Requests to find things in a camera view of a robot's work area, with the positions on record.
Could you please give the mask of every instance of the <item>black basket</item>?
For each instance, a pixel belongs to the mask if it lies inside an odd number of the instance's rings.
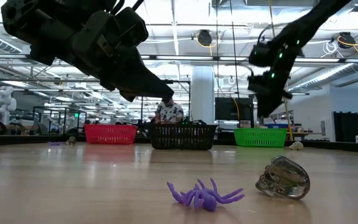
[[[154,149],[212,148],[217,125],[155,124],[150,127]]]

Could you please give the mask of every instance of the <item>white column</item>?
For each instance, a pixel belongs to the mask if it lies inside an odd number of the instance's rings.
[[[195,66],[191,76],[190,112],[193,120],[214,124],[214,72],[212,67]]]

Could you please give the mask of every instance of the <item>plastic basket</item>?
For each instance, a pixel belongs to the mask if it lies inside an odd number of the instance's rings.
[[[155,124],[150,127],[154,149],[212,148],[216,125]]]
[[[239,146],[283,147],[287,129],[279,128],[237,128],[234,137]]]
[[[136,126],[86,124],[86,142],[91,144],[133,144]]]

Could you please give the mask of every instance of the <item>computer monitor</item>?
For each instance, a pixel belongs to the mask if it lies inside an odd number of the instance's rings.
[[[251,98],[215,98],[215,119],[253,121],[254,103]]]

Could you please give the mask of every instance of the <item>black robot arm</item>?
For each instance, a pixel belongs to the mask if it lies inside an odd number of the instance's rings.
[[[301,49],[331,16],[351,0],[321,0],[309,13],[289,23],[267,43],[258,42],[249,56],[249,62],[259,67],[270,67],[263,75],[249,77],[249,90],[256,92],[258,117],[268,117],[282,102],[292,98],[284,90],[292,66]]]
[[[124,1],[116,2],[8,0],[2,20],[7,33],[31,45],[33,60],[51,65],[62,59],[129,101],[137,96],[168,101],[173,90],[145,67],[136,48],[149,36],[135,13],[143,0],[120,12]]]

